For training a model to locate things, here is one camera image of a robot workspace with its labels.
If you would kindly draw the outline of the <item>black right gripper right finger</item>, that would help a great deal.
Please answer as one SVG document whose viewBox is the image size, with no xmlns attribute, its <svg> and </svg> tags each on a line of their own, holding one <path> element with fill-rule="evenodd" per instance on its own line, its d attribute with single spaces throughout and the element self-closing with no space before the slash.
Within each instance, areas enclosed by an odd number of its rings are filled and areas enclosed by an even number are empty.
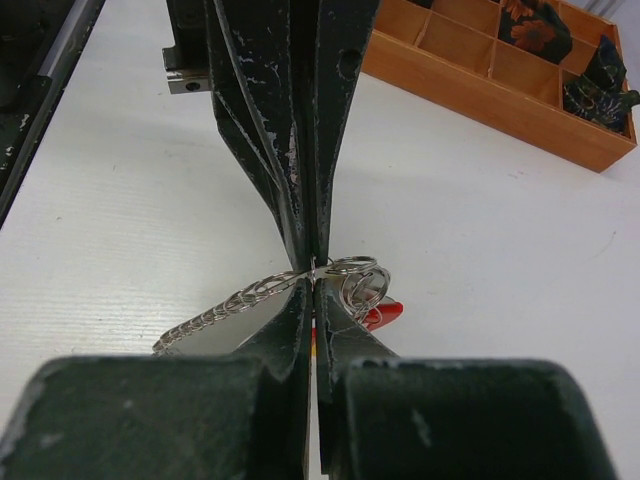
<svg viewBox="0 0 640 480">
<path fill-rule="evenodd" d="M 322 472 L 332 479 L 614 479 L 582 389 L 531 359 L 413 359 L 314 289 Z"/>
</svg>

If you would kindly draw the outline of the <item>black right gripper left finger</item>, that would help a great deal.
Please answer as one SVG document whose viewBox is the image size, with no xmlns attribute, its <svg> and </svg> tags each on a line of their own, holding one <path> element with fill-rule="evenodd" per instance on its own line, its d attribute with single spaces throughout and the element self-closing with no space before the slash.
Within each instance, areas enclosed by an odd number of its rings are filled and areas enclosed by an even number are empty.
<svg viewBox="0 0 640 480">
<path fill-rule="evenodd" d="M 26 384 L 5 479 L 304 479 L 312 286 L 223 355 L 68 356 Z"/>
</svg>

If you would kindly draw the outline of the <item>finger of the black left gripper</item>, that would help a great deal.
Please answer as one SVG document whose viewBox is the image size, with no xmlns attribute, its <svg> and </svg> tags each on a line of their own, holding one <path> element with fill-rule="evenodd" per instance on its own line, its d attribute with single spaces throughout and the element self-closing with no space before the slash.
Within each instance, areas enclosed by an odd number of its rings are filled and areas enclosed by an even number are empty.
<svg viewBox="0 0 640 480">
<path fill-rule="evenodd" d="M 333 181 L 378 1 L 321 1 L 316 20 L 312 81 L 313 179 L 311 248 L 328 263 Z"/>
<path fill-rule="evenodd" d="M 307 268 L 288 1 L 170 1 L 173 94 L 208 91 L 217 128 L 271 211 L 291 266 Z"/>
</svg>

